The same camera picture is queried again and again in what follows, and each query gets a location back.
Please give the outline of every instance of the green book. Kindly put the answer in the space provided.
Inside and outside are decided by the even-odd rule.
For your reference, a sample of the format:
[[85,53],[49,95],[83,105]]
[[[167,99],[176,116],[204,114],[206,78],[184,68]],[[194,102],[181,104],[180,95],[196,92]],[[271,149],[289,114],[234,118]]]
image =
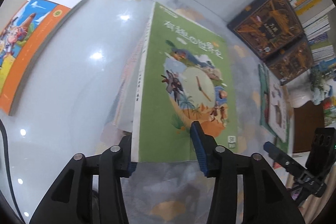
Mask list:
[[218,144],[237,152],[226,41],[155,3],[138,73],[131,160],[195,160],[189,128],[196,120]]

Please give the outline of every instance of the table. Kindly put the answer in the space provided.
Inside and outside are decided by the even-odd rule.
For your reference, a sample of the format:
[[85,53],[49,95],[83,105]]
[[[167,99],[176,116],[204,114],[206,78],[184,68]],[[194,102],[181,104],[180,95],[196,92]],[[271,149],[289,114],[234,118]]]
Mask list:
[[[16,115],[0,112],[8,135],[13,189],[21,213],[29,215],[24,216],[27,223],[75,153],[90,156],[118,143],[121,136],[113,134],[113,128],[110,138],[100,136],[113,117],[123,67],[141,39],[154,1],[226,39],[236,88],[239,153],[259,152],[272,163],[263,144],[274,137],[259,125],[260,60],[226,28],[226,22],[194,0],[89,0],[39,57]],[[102,58],[90,58],[97,52]],[[285,182],[284,169],[276,172]],[[238,182],[237,222],[242,219],[242,177]],[[131,178],[122,179],[129,221],[206,223],[213,185],[196,161],[140,163]]]

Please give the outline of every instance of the clock face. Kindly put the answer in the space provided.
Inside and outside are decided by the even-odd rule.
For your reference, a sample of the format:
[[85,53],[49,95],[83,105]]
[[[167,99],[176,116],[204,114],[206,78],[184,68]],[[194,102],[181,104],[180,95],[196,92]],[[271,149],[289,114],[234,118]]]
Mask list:
[[184,93],[192,97],[195,107],[201,104],[209,108],[215,106],[215,87],[205,72],[196,67],[188,67],[182,75]]

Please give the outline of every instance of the silver bolt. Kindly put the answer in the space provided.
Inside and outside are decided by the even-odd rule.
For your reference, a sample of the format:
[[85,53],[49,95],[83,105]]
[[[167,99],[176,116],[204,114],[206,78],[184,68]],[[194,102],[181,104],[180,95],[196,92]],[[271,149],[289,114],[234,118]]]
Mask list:
[[118,151],[120,150],[120,146],[119,146],[119,145],[114,145],[114,146],[112,146],[112,147],[110,148],[110,150],[111,150],[112,152],[118,152]]
[[215,150],[218,152],[218,153],[223,153],[225,151],[225,147],[224,146],[221,146],[221,145],[218,145],[216,146]]
[[81,153],[77,153],[76,155],[74,155],[73,159],[74,160],[81,160],[83,158],[83,154]]
[[252,156],[255,160],[261,160],[263,157],[259,153],[254,153]]

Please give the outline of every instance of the publisher logo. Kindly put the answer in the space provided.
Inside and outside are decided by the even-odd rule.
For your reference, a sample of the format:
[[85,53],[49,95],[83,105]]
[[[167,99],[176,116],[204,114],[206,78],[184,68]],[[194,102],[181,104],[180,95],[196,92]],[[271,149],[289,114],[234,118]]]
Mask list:
[[59,17],[62,14],[62,10],[57,10],[53,13],[54,17]]

